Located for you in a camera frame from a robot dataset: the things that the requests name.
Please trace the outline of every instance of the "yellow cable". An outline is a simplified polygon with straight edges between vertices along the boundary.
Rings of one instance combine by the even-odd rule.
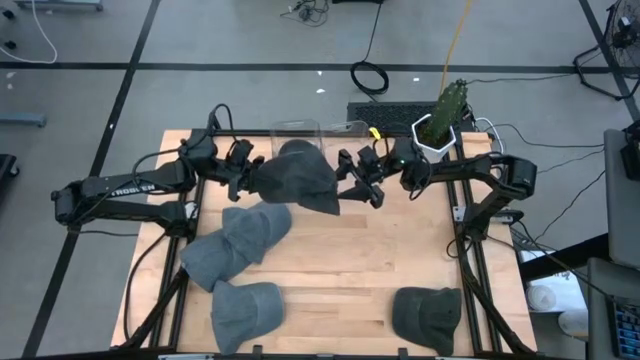
[[[453,54],[453,49],[456,47],[456,43],[458,42],[458,36],[460,35],[460,31],[462,30],[462,24],[464,24],[464,19],[469,14],[469,10],[471,10],[471,1],[467,0],[467,5],[464,7],[464,14],[460,18],[460,23],[458,24],[458,28],[456,29],[455,35],[453,35],[453,41],[451,42],[451,46],[449,47],[449,53],[447,54],[447,60],[444,63],[444,70],[442,70],[442,80],[440,81],[440,91],[438,94],[442,94],[444,90],[444,83],[447,80],[447,69],[449,68],[449,60],[451,59],[451,54]]]

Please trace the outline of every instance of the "cactus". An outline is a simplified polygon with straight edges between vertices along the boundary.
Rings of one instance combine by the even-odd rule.
[[[449,84],[440,97],[431,117],[418,128],[420,143],[441,148],[449,141],[449,127],[460,120],[467,104],[467,86],[463,80]]]

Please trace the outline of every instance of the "white cable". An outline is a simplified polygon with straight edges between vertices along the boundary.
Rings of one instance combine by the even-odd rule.
[[[23,59],[21,57],[17,57],[15,55],[10,54],[5,49],[3,49],[1,46],[0,46],[0,51],[2,53],[4,53],[5,55],[7,55],[8,57],[14,59],[14,60],[18,60],[18,61],[21,61],[21,62],[26,62],[26,63],[29,63],[29,64],[53,64],[58,60],[58,50],[56,49],[55,46],[53,46],[53,43],[51,42],[51,40],[49,40],[49,37],[47,37],[47,34],[42,29],[42,25],[40,25],[40,21],[38,21],[38,15],[36,14],[36,0],[31,0],[31,10],[33,10],[33,19],[36,21],[36,25],[38,25],[38,29],[40,29],[40,33],[42,34],[42,37],[44,37],[44,39],[47,40],[47,42],[49,43],[49,46],[51,46],[51,49],[53,50],[53,60],[46,61],[46,60],[28,60],[28,59]]]
[[[502,140],[500,139],[500,134],[498,134],[498,130],[496,130],[495,126],[493,126],[493,123],[491,122],[491,120],[487,118],[476,118],[476,122],[478,121],[484,121],[487,124],[489,124],[489,126],[491,126],[491,130],[493,130],[493,134],[496,136],[496,139],[498,140],[498,144],[500,144],[500,153],[504,154],[504,145],[502,144]]]

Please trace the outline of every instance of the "clear plastic container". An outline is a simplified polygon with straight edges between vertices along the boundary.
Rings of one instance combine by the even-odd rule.
[[[271,125],[271,155],[278,156],[282,145],[294,139],[306,140],[324,154],[320,124],[315,120],[306,119],[280,121]]]

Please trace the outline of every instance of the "gray floor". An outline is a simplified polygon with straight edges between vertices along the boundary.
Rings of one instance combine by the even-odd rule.
[[[150,1],[105,0],[105,11],[56,8],[40,20],[64,62],[127,62]],[[332,6],[327,24],[307,28],[278,18],[294,1],[163,0],[143,62],[351,63],[366,52],[375,6]],[[590,0],[601,26],[608,1]],[[370,61],[442,64],[463,0],[394,0],[384,5]],[[0,18],[0,34],[17,55],[46,59],[50,50],[31,13]],[[458,65],[570,65],[595,39],[578,0],[484,0],[474,3],[452,58]],[[0,61],[8,61],[0,54]],[[590,65],[604,65],[602,58]],[[0,153],[20,158],[22,174],[0,216],[0,358],[20,356],[64,241],[49,193],[85,177],[124,71],[0,69],[2,111],[44,112],[44,129],[0,127]],[[451,73],[449,79],[522,74]],[[392,72],[385,101],[434,100],[440,73]],[[611,75],[590,80],[617,91]],[[167,128],[202,127],[219,102],[238,128],[283,120],[343,122],[350,101],[368,101],[344,71],[138,71],[107,154],[103,174],[125,173],[154,151]],[[577,77],[539,82],[472,84],[476,116],[516,125],[532,141],[597,144],[607,128],[631,122],[623,102],[586,89]],[[501,128],[508,152],[547,168],[589,150],[529,147]],[[601,156],[541,175],[536,195],[516,204],[535,235],[604,168]],[[604,182],[587,191],[542,242],[575,244],[606,231]],[[95,222],[94,228],[136,231],[137,224]],[[106,349],[120,306],[132,239],[82,236],[40,346],[40,355]],[[554,318],[534,319],[542,351],[584,357],[582,343],[561,334]]]

